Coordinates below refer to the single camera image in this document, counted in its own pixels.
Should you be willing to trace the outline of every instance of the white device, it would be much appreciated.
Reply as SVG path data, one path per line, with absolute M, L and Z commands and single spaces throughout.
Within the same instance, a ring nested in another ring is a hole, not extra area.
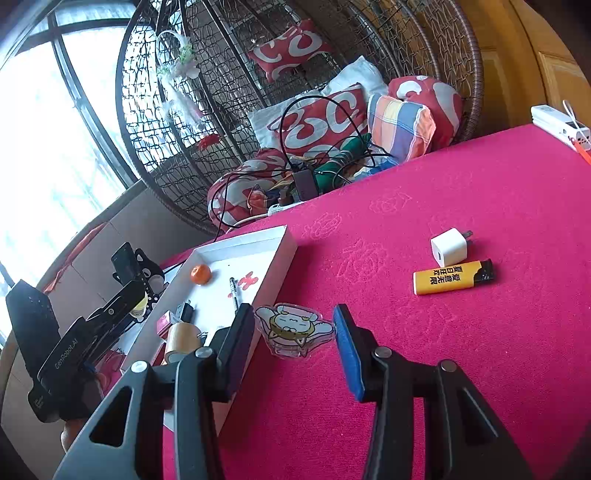
M 282 212 L 283 210 L 287 210 L 288 208 L 295 207 L 295 206 L 299 205 L 300 203 L 304 203 L 304 202 L 295 202 L 295 203 L 290 203 L 289 205 L 279 205 L 278 203 L 276 203 L 275 205 L 271 205 L 269 207 L 269 211 L 267 213 L 269 214 L 269 216 L 275 215 L 276 213 Z
M 570 139 L 577 141 L 584 150 L 591 150 L 591 132 L 574 115 L 569 116 L 550 105 L 535 105 L 531 108 L 534 125 L 576 150 Z
M 449 267 L 463 262 L 468 256 L 468 242 L 466 238 L 472 232 L 460 233 L 457 228 L 452 228 L 435 238 L 431 238 L 431 249 L 433 257 L 440 267 Z

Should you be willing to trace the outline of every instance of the wall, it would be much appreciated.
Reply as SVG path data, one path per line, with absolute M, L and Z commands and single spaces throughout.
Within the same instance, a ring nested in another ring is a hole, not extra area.
M 155 262 L 162 262 L 208 239 L 205 233 L 170 213 L 149 190 L 141 191 L 67 267 L 49 294 L 60 333 L 63 335 L 79 316 L 86 317 L 104 306 L 119 291 L 121 286 L 111 276 L 114 271 L 111 255 L 126 241 L 134 249 L 142 248 Z M 32 384 L 18 352 L 8 379 L 1 425 L 37 478 L 48 480 L 63 457 L 60 442 L 63 423 L 44 424 L 37 420 L 27 400 Z

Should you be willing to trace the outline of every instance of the pink tablecloth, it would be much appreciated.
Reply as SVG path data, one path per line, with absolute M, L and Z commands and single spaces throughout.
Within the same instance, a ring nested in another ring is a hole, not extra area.
M 288 224 L 298 250 L 279 301 L 358 325 L 408 359 L 455 359 L 549 478 L 591 419 L 591 167 L 534 126 L 462 143 L 239 233 Z M 429 239 L 474 231 L 495 283 L 413 295 Z M 263 342 L 220 435 L 228 480 L 361 479 L 373 405 L 348 392 L 336 345 L 302 361 Z M 422 478 L 416 422 L 414 478 Z M 168 443 L 167 465 L 173 445 Z

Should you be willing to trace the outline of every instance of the black cable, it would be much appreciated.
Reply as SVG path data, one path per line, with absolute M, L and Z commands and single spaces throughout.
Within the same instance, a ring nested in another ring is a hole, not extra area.
M 175 265 L 173 265 L 172 267 L 168 267 L 166 270 L 164 270 L 164 275 L 166 275 L 168 272 L 174 270 L 177 267 L 180 267 L 181 265 L 183 265 L 186 262 L 186 260 L 183 260 L 182 262 L 179 262 Z
M 216 198 L 217 194 L 220 192 L 220 190 L 222 188 L 224 188 L 224 187 L 226 188 L 226 191 L 224 192 L 222 215 L 220 217 L 218 217 L 214 213 L 214 216 L 216 216 L 216 220 L 218 220 L 219 224 L 217 226 L 216 236 L 215 236 L 215 238 L 214 238 L 213 241 L 215 242 L 217 240 L 218 236 L 220 235 L 220 230 L 222 228 L 222 225 L 227 226 L 228 228 L 240 228 L 240 227 L 234 227 L 233 225 L 230 225 L 230 224 L 228 224 L 228 223 L 226 223 L 226 222 L 223 221 L 223 216 L 226 213 L 226 202 L 227 202 L 227 199 L 228 199 L 228 185 L 230 184 L 230 178 L 231 177 L 234 177 L 234 178 L 236 178 L 236 177 L 239 177 L 239 178 L 240 177 L 254 177 L 256 179 L 267 179 L 267 178 L 270 178 L 270 177 L 276 177 L 278 174 L 282 174 L 282 173 L 289 172 L 289 171 L 291 171 L 291 170 L 287 170 L 287 169 L 273 170 L 272 171 L 273 172 L 272 175 L 262 175 L 265 172 L 261 172 L 261 171 L 250 171 L 250 172 L 240 172 L 240 171 L 238 171 L 238 172 L 230 172 L 229 175 L 228 175 L 228 177 L 227 177 L 227 179 L 226 179 L 226 183 L 225 184 L 221 184 L 217 188 L 217 190 L 213 193 L 212 199 L 210 200 L 210 203 L 209 203 L 209 210 L 213 213 L 213 201 L 214 201 L 214 199 Z
M 338 145 L 338 144 L 342 144 L 342 143 L 343 143 L 345 140 L 347 140 L 348 138 L 354 138 L 354 137 L 357 137 L 357 138 L 359 138 L 361 141 L 363 141 L 362 134 L 361 134 L 361 132 L 359 131 L 359 127 L 358 127 L 358 126 L 355 124 L 355 122 L 353 122 L 353 119 L 352 119 L 352 118 L 351 118 L 351 116 L 349 115 L 349 112 L 348 112 L 348 111 L 345 109 L 345 107 L 343 107 L 343 106 L 342 106 L 342 105 L 341 105 L 339 102 L 337 102 L 336 100 L 334 100 L 334 99 L 332 99 L 332 98 L 330 98 L 330 97 L 324 96 L 324 95 L 304 95 L 304 96 L 302 96 L 302 97 L 299 97 L 299 98 L 297 98 L 297 99 L 293 100 L 293 101 L 292 101 L 292 102 L 291 102 L 291 103 L 290 103 L 290 104 L 289 104 L 289 105 L 286 107 L 286 109 L 285 109 L 285 110 L 283 110 L 283 114 L 281 115 L 281 120 L 280 120 L 280 122 L 279 122 L 279 143 L 280 143 L 280 146 L 281 146 L 281 152 L 283 153 L 283 156 L 285 157 L 285 160 L 287 161 L 287 163 L 288 163 L 288 164 L 289 164 L 289 166 L 291 167 L 291 171 L 293 171 L 293 172 L 299 171 L 299 168 L 298 168 L 298 167 L 296 167 L 296 166 L 295 166 L 295 165 L 294 165 L 294 164 L 291 162 L 291 160 L 289 159 L 289 156 L 288 156 L 288 154 L 287 154 L 287 151 L 285 150 L 285 143 L 284 143 L 284 140 L 283 140 L 283 135 L 282 135 L 282 133 L 283 133 L 283 123 L 284 123 L 284 121 L 285 121 L 285 117 L 288 115 L 288 113 L 289 113 L 289 110 L 291 109 L 291 107 L 293 107 L 293 106 L 294 106 L 296 103 L 298 103 L 298 102 L 300 102 L 300 101 L 302 101 L 302 100 L 306 100 L 306 99 L 313 99 L 313 98 L 317 98 L 317 99 L 321 99 L 321 100 L 328 100 L 329 102 L 332 102 L 332 103 L 334 103 L 334 104 L 335 104 L 335 105 L 336 105 L 338 108 L 340 108 L 340 109 L 341 109 L 341 110 L 342 110 L 342 111 L 345 113 L 345 115 L 347 116 L 347 119 L 349 120 L 349 122 L 351 123 L 351 125 L 353 125 L 353 127 L 355 128 L 355 132 L 356 132 L 356 135 L 349 135 L 348 137 L 345 137 L 345 138 L 340 138 L 340 139 L 339 139 L 337 142 L 335 142 L 335 143 L 334 143 L 334 144 L 333 144 L 333 145 L 332 145 L 332 146 L 331 146 L 331 147 L 330 147 L 330 148 L 329 148 L 329 149 L 328 149 L 326 152 L 324 152 L 324 154 L 323 154 L 324 156 L 323 156 L 323 157 L 321 157 L 321 158 L 315 157 L 315 159 L 314 159 L 314 160 L 321 161 L 323 158 L 327 158 L 327 157 L 328 157 L 328 160 L 327 160 L 327 161 L 330 161 L 330 160 L 332 160 L 332 158 L 330 158 L 330 155 L 329 155 L 329 153 L 331 152 L 331 150 L 332 150 L 333 148 L 337 148 L 337 145 Z M 341 175 L 341 172 L 342 172 L 344 169 L 346 169 L 347 167 L 349 167 L 349 166 L 351 166 L 351 165 L 353 165 L 353 164 L 357 163 L 357 162 L 358 162 L 358 161 L 360 161 L 360 160 L 363 160 L 363 159 L 365 159 L 365 158 L 368 158 L 368 156 L 369 156 L 369 157 L 372 159 L 372 162 L 373 162 L 373 167 L 375 167 L 375 166 L 376 166 L 376 161 L 375 161 L 375 158 L 374 158 L 374 156 L 387 156 L 387 157 L 391 157 L 391 156 L 392 156 L 392 155 L 388 154 L 388 153 L 387 153 L 387 152 L 386 152 L 386 151 L 385 151 L 385 150 L 384 150 L 382 147 L 380 147 L 379 145 L 376 145 L 376 144 L 374 144 L 374 143 L 372 143 L 372 142 L 369 142 L 369 144 L 373 145 L 373 146 L 374 146 L 374 147 L 376 147 L 376 148 L 379 148 L 379 149 L 381 149 L 381 150 L 384 152 L 384 154 L 374 154 L 373 152 L 371 152 L 371 151 L 369 150 L 369 148 L 367 148 L 367 147 L 366 147 L 366 148 L 365 148 L 365 150 L 364 150 L 364 153 L 365 153 L 365 152 L 367 152 L 367 153 L 368 153 L 368 155 L 365 155 L 365 156 L 363 156 L 361 159 L 355 159 L 355 160 L 353 160 L 353 161 L 351 161 L 351 162 L 347 162 L 346 164 L 342 165 L 342 166 L 341 166 L 341 168 L 340 168 L 340 169 L 338 169 L 338 171 L 337 171 L 336 173 L 333 173 L 333 172 L 317 172 L 317 173 L 319 173 L 319 174 L 332 174 L 332 175 L 333 175 L 333 182 L 332 182 L 332 186 L 333 186 L 333 189 L 335 189 L 335 188 L 336 188 L 336 185 L 335 185 L 335 180 L 336 180 L 337 178 L 339 178 L 339 177 L 340 177 L 342 180 L 344 180 L 344 182 L 346 182 L 346 183 L 351 183 L 351 182 L 350 182 L 348 179 L 346 179 L 345 177 L 343 177 L 343 176 Z M 285 169 L 285 170 L 274 170 L 274 172 L 277 172 L 277 173 L 284 173 L 284 172 L 288 172 L 288 171 L 289 171 L 289 170 L 287 170 L 287 169 Z M 209 210 L 210 210 L 211 212 L 213 212 L 213 200 L 216 198 L 216 196 L 217 196 L 217 194 L 220 192 L 220 190 L 221 190 L 222 188 L 224 188 L 224 187 L 225 187 L 225 192 L 224 192 L 224 203 L 223 203 L 223 208 L 222 208 L 222 215 L 221 215 L 220 217 L 217 217 L 217 216 L 214 214 L 214 216 L 216 216 L 216 219 L 218 220 L 218 225 L 217 225 L 217 231 L 216 231 L 216 235 L 215 235 L 215 237 L 214 237 L 214 239 L 213 239 L 213 242 L 217 241 L 217 239 L 218 239 L 218 237 L 219 237 L 219 235 L 220 235 L 221 229 L 222 229 L 222 225 L 224 225 L 224 226 L 227 226 L 228 228 L 240 228 L 241 226 L 245 226 L 245 225 L 247 225 L 247 223 L 245 223 L 244 225 L 240 225 L 240 226 L 236 227 L 236 226 L 234 226 L 234 225 L 230 225 L 230 224 L 228 224 L 228 223 L 226 223 L 226 222 L 224 222 L 224 221 L 223 221 L 223 216 L 224 216 L 224 215 L 225 215 L 225 213 L 226 213 L 226 203 L 227 203 L 227 201 L 228 201 L 228 186 L 229 186 L 229 184 L 230 184 L 230 178 L 231 178 L 232 176 L 234 176 L 234 178 L 236 178 L 236 177 L 244 177 L 244 176 L 250 176 L 250 177 L 254 177 L 254 178 L 269 178 L 269 177 L 274 177 L 274 176 L 275 176 L 275 175 L 273 175 L 273 174 L 272 174 L 272 175 L 263 175 L 263 176 L 262 176 L 262 175 L 257 175 L 258 173 L 262 173 L 262 172 L 256 172 L 256 171 L 252 171 L 252 172 L 231 172 L 231 173 L 228 175 L 227 179 L 226 179 L 226 184 L 225 184 L 225 185 L 224 185 L 224 184 L 220 185 L 220 187 L 218 187 L 218 189 L 217 189 L 217 190 L 214 192 L 214 194 L 212 195 L 212 199 L 211 199 L 211 201 L 210 201 L 210 205 L 209 205 Z
M 345 112 L 345 115 L 347 116 L 347 119 L 349 120 L 349 122 L 351 122 L 351 124 L 355 127 L 355 131 L 357 132 L 357 136 L 359 138 L 361 138 L 361 132 L 359 131 L 359 128 L 357 127 L 357 125 L 355 124 L 355 122 L 353 122 L 353 119 L 351 118 L 351 116 L 349 115 L 349 112 L 345 109 L 344 106 L 342 106 L 339 102 L 337 102 L 336 100 L 324 96 L 324 95 L 304 95 L 302 97 L 299 97 L 297 99 L 295 99 L 293 102 L 291 102 L 285 110 L 283 110 L 283 114 L 281 115 L 281 120 L 279 122 L 279 144 L 281 146 L 281 152 L 284 154 L 285 158 L 287 159 L 287 163 L 290 165 L 291 169 L 293 171 L 298 171 L 298 169 L 296 169 L 294 167 L 294 164 L 291 163 L 289 157 L 287 156 L 287 151 L 285 150 L 285 144 L 283 141 L 283 122 L 285 121 L 285 117 L 287 116 L 287 114 L 289 113 L 289 110 L 291 107 L 293 107 L 296 103 L 301 102 L 302 100 L 306 100 L 308 98 L 319 98 L 321 100 L 328 100 L 329 102 L 334 103 L 336 106 L 338 106 L 343 112 Z

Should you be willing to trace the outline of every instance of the wooden door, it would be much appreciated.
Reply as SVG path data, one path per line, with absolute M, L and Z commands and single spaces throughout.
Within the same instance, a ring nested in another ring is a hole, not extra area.
M 541 16 L 523 0 L 459 3 L 478 39 L 484 66 L 484 103 L 475 136 L 531 123 L 533 105 L 547 103 L 562 110 L 563 98 L 577 118 L 591 122 L 591 87 Z
M 546 103 L 563 110 L 567 99 L 577 119 L 591 124 L 591 86 L 577 65 L 569 49 L 548 22 L 523 0 L 511 4 L 525 27 L 540 69 Z

